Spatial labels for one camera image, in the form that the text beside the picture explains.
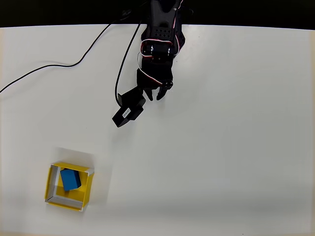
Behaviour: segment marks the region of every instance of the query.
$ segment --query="white surface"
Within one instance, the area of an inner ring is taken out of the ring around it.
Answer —
[[[51,61],[76,62],[103,27],[5,29],[2,86]],[[186,45],[174,61],[172,90],[161,101],[147,99],[136,122],[116,128],[115,80],[135,28],[111,27],[78,67],[37,72],[1,96],[4,230],[76,236],[309,232],[309,32],[184,26]],[[144,28],[125,61],[120,93],[135,86]],[[49,164],[61,156],[95,166],[84,213],[43,201]]]

